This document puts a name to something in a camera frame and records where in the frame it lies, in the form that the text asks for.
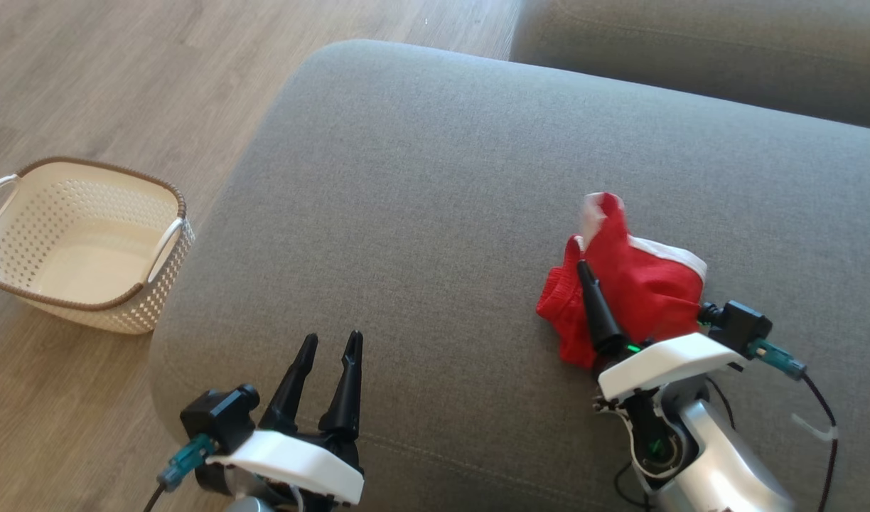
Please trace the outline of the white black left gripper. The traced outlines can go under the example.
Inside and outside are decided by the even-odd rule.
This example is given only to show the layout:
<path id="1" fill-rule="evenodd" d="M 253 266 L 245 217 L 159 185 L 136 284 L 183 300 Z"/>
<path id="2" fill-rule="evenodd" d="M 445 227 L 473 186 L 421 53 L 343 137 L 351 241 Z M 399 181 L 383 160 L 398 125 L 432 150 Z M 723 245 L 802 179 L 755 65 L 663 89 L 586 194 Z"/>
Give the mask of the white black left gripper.
<path id="1" fill-rule="evenodd" d="M 351 331 L 341 357 L 340 381 L 318 422 L 321 433 L 345 442 L 356 441 L 360 434 L 363 341 L 360 331 Z M 259 430 L 232 454 L 205 460 L 220 466 L 234 498 L 251 498 L 259 508 L 307 508 L 313 498 L 334 506 L 360 502 L 365 485 L 360 471 L 323 447 L 289 436 L 298 432 L 296 413 L 317 347 L 318 335 L 307 335 L 267 403 Z"/>

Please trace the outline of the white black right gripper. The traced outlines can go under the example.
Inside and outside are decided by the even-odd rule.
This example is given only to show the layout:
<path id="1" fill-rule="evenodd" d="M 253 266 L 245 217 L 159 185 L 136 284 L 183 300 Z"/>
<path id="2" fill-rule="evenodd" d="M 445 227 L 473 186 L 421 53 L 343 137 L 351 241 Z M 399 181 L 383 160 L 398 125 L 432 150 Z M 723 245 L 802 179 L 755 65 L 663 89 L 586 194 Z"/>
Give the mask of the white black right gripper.
<path id="1" fill-rule="evenodd" d="M 586 260 L 578 260 L 576 270 L 595 353 L 604 358 L 626 358 L 598 376 L 598 386 L 605 401 L 623 402 L 636 391 L 656 389 L 743 362 L 740 353 L 700 333 L 659 341 L 628 357 L 630 338 L 615 319 L 600 281 Z"/>

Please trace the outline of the red jersey with white sleeves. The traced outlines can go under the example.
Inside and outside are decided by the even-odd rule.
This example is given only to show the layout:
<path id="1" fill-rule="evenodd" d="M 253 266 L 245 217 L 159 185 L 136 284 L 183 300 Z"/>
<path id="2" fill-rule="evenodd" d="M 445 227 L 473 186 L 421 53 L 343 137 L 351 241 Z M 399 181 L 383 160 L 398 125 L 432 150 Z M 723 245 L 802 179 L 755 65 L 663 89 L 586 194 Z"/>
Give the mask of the red jersey with white sleeves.
<path id="1" fill-rule="evenodd" d="M 591 193 L 584 199 L 582 227 L 567 240 L 561 266 L 549 270 L 536 305 L 559 335 L 563 362 L 592 369 L 592 346 L 577 263 L 588 263 L 605 301 L 633 339 L 671 339 L 698 331 L 699 300 L 707 265 L 682 247 L 630 233 L 621 198 Z"/>

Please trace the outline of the grey fabric sofa seat cushion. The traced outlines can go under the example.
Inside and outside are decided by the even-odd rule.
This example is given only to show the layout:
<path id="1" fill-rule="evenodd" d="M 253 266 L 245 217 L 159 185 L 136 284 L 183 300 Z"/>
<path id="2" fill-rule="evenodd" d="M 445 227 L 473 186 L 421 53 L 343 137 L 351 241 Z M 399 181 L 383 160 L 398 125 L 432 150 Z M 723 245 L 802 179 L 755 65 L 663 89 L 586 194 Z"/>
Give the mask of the grey fabric sofa seat cushion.
<path id="1" fill-rule="evenodd" d="M 773 322 L 840 435 L 826 512 L 870 512 L 870 129 L 370 40 L 289 78 L 227 180 L 150 343 L 156 415 L 319 337 L 296 421 L 363 333 L 356 512 L 623 512 L 621 421 L 536 314 L 587 193 L 708 263 L 706 299 Z"/>

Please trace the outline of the cream perforated laundry basket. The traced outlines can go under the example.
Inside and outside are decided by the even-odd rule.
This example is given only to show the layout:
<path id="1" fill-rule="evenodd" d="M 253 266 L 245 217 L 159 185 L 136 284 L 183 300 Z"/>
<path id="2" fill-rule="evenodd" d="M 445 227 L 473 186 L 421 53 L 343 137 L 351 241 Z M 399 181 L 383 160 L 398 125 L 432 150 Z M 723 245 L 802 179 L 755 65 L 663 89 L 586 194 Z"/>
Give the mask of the cream perforated laundry basket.
<path id="1" fill-rule="evenodd" d="M 195 239 L 174 185 L 55 156 L 0 178 L 2 189 L 0 291 L 113 333 L 156 328 Z"/>

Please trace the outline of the grey fabric sofa side cushion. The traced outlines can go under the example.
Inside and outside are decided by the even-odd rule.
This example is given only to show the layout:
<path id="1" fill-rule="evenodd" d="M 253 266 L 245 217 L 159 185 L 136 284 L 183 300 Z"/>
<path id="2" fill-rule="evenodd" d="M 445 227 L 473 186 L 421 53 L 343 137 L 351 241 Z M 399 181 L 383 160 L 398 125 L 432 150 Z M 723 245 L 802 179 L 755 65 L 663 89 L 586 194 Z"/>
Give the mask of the grey fabric sofa side cushion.
<path id="1" fill-rule="evenodd" d="M 510 60 L 870 129 L 870 0 L 523 0 Z"/>

